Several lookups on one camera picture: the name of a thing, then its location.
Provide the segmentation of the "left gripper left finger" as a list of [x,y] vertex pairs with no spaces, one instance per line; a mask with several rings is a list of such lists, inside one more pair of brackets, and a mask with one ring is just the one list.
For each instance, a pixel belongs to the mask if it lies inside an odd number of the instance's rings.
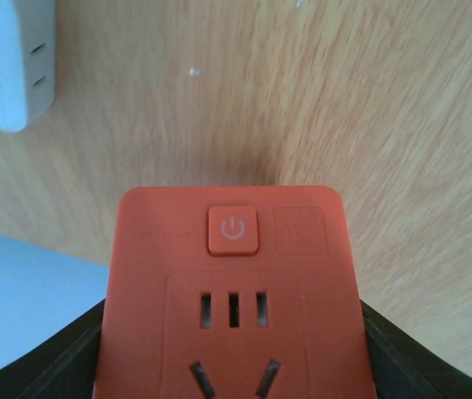
[[91,398],[104,305],[0,369],[0,398]]

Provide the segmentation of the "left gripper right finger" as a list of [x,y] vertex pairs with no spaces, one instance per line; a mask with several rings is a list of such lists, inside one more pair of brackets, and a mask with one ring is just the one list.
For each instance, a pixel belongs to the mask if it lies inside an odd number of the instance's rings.
[[472,398],[472,377],[361,302],[378,398]]

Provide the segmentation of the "orange cube socket adapter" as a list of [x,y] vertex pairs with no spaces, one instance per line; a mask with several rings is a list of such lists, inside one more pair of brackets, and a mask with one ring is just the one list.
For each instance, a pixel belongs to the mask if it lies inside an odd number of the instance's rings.
[[373,398],[347,221],[325,186],[119,203],[96,398]]

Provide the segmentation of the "white usb charger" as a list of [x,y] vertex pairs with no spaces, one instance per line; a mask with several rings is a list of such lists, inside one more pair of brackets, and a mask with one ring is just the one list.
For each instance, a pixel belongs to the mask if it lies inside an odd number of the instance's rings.
[[0,131],[22,131],[55,96],[56,2],[0,0]]

